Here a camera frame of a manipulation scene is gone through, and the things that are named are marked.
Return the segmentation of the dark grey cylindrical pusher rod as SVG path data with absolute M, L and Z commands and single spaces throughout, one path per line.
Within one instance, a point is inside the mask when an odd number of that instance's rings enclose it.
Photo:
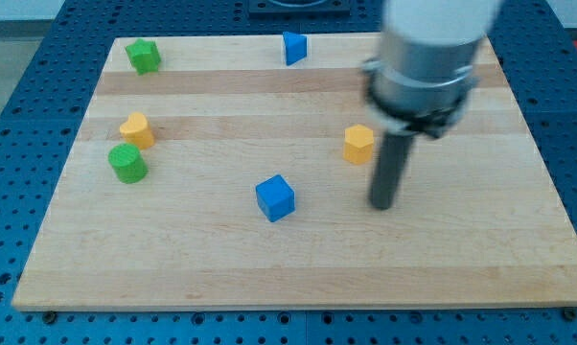
M 414 135 L 383 135 L 369 191 L 374 208 L 387 210 L 393 206 L 414 138 Z

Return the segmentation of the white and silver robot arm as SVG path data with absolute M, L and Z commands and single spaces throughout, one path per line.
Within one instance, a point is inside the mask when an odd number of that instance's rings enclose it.
M 462 118 L 478 79 L 473 61 L 500 0 L 390 0 L 377 54 L 362 65 L 364 99 L 382 142 L 369 201 L 392 207 L 413 141 L 438 139 Z

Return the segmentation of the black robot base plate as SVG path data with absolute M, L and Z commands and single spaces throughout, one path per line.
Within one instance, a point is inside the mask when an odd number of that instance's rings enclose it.
M 351 0 L 248 0 L 250 16 L 275 14 L 346 14 L 350 12 Z

